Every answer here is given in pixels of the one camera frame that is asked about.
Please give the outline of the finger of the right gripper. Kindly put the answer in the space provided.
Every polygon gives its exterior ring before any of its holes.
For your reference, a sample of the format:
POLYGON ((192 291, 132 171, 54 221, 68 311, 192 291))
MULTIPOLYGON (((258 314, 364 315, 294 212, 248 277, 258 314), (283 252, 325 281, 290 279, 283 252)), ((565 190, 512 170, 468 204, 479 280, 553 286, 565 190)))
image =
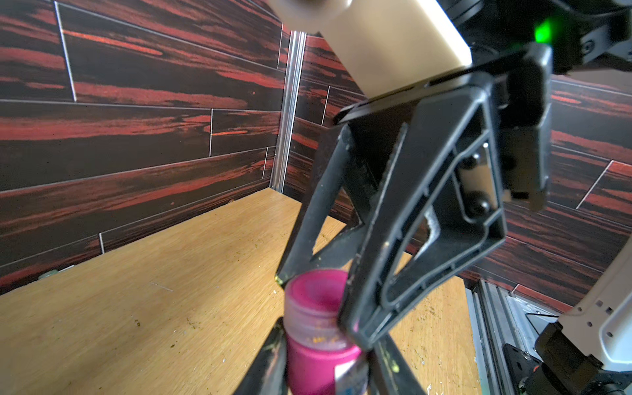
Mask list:
POLYGON ((293 278, 317 269, 343 268, 353 260, 368 229, 375 177, 349 125, 338 125, 321 135, 309 186, 292 229, 275 281, 286 286, 293 278), (314 246, 341 190, 358 217, 318 252, 314 246))
POLYGON ((339 316, 368 351, 433 289, 500 245, 506 226, 487 89, 423 98, 400 120, 361 121, 379 137, 396 130, 339 316))

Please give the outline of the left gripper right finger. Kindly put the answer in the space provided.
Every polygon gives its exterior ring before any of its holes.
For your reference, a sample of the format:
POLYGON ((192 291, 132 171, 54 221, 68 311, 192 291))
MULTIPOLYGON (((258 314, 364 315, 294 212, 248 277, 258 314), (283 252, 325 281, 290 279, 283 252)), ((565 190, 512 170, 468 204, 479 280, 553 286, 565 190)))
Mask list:
POLYGON ((375 344, 368 362, 369 394, 426 395, 390 335, 375 344))

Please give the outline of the magenta paint jar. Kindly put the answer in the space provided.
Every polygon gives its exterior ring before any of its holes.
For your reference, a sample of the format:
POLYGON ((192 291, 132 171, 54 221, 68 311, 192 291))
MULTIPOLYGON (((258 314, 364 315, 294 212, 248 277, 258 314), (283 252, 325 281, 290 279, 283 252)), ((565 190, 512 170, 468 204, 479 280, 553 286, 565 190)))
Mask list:
POLYGON ((365 353, 338 327, 336 315, 286 309, 287 385, 294 394, 366 394, 365 353))

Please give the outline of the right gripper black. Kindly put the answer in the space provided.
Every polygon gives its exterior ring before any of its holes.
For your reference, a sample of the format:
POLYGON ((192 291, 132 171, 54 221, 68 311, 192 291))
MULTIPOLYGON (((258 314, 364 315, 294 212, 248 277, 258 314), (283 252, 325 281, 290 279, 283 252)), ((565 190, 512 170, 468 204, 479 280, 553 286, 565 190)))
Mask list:
POLYGON ((548 184, 550 83, 588 64, 625 64, 631 41, 628 1, 438 2, 466 41, 472 65, 378 95, 342 110, 375 177, 376 196, 396 130, 373 134, 365 116, 404 119, 421 99, 464 86, 490 92, 500 166, 500 204, 544 201, 548 184))

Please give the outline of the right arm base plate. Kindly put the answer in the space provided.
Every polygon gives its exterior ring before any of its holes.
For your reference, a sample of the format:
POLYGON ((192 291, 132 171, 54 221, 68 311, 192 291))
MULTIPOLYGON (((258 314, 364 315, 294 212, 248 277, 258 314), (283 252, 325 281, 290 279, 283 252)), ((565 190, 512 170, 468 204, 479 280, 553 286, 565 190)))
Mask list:
POLYGON ((540 360, 508 343, 503 345, 502 351, 513 394, 539 394, 540 360))

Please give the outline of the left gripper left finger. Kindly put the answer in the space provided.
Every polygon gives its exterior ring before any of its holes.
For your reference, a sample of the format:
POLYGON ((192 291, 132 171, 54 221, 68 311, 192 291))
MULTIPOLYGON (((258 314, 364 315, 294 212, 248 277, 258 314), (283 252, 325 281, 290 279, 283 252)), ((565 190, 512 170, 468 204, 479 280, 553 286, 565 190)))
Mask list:
POLYGON ((286 395, 287 339, 277 319, 233 395, 286 395))

